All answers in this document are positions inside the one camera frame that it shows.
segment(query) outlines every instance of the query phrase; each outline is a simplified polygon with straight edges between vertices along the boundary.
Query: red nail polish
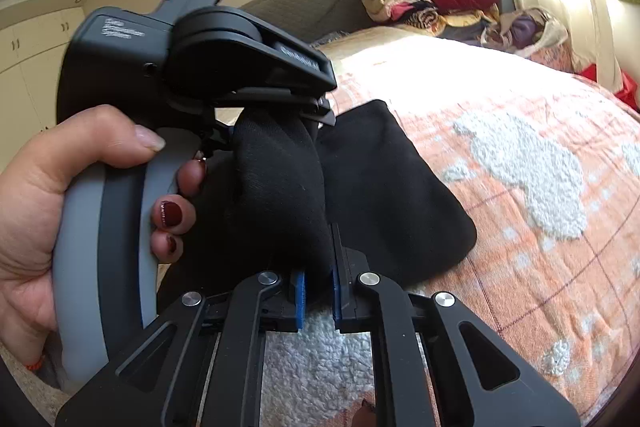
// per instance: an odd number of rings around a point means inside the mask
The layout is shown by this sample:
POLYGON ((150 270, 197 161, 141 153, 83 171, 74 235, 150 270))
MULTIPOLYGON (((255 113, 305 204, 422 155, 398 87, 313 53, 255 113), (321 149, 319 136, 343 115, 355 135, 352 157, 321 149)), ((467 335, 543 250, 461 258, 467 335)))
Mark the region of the red nail polish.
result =
POLYGON ((178 244, 175 242, 175 238, 171 235, 166 236, 166 241, 169 245, 169 253, 174 253, 178 248, 178 244))
POLYGON ((160 203, 160 220, 166 229, 176 227, 182 222, 182 210, 180 205, 173 201, 160 203))

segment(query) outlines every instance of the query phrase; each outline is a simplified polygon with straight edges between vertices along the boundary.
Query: hand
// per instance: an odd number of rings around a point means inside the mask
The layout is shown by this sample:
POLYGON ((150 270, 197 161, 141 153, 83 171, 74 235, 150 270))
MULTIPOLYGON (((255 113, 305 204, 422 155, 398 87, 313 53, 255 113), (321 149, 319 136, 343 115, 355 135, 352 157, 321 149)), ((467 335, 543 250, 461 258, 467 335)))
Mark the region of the hand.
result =
POLYGON ((351 427, 376 427, 376 406, 364 399, 351 420, 351 427))
MULTIPOLYGON (((40 360, 56 329, 51 251, 71 180, 101 161, 117 168, 148 162, 164 140, 108 105, 94 107, 34 136, 0 174, 0 341, 23 364, 40 360)), ((193 196, 204 164, 187 162, 178 187, 193 196)), ((195 223, 193 205, 179 195, 159 198, 151 247, 161 263, 182 254, 180 234, 195 223)))

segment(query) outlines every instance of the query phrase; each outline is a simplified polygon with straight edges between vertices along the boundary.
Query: orange bracelet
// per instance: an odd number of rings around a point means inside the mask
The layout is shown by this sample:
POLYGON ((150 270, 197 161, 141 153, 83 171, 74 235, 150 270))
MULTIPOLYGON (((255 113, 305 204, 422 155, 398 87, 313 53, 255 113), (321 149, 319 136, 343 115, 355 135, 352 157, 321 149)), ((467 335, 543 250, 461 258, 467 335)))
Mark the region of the orange bracelet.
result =
POLYGON ((25 364, 24 367, 26 367, 27 369, 29 369, 29 371, 37 371, 39 370, 39 368, 42 367, 42 364, 44 363, 44 355, 42 355, 40 357, 40 360, 38 360, 36 363, 31 363, 29 365, 25 364))

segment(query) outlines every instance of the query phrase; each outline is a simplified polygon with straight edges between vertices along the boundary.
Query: pink bedspread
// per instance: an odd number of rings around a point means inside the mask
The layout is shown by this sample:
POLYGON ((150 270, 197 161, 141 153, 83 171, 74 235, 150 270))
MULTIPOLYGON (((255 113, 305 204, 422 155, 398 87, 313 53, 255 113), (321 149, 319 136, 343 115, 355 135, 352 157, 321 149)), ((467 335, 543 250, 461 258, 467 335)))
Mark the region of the pink bedspread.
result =
MULTIPOLYGON (((512 55, 398 32, 373 28, 323 51, 338 73, 339 87, 329 95, 334 109, 385 100, 478 227, 469 256, 415 290, 457 295, 586 423, 616 388, 640 343, 638 115, 578 77, 512 55), (586 217, 577 237, 543 231, 530 215, 528 188, 496 179, 478 161, 474 138, 460 133, 460 118, 470 114, 517 115, 542 139, 577 157, 586 217)), ((350 425, 361 399, 372 399, 370 389, 335 396, 332 407, 320 403, 314 413, 295 417, 297 425, 350 425)), ((267 400, 265 425, 291 425, 283 418, 301 404, 296 396, 288 400, 290 407, 286 401, 271 407, 267 400)))

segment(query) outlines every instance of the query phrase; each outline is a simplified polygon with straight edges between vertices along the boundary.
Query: purple cloth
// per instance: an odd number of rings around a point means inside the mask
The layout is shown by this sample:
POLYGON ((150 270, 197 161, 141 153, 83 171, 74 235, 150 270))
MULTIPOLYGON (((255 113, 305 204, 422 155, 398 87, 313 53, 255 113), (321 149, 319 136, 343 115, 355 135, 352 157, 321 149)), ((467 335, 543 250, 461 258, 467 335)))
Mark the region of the purple cloth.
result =
POLYGON ((538 25, 529 15, 521 15, 511 24, 513 45, 519 50, 533 44, 533 36, 538 31, 538 25))

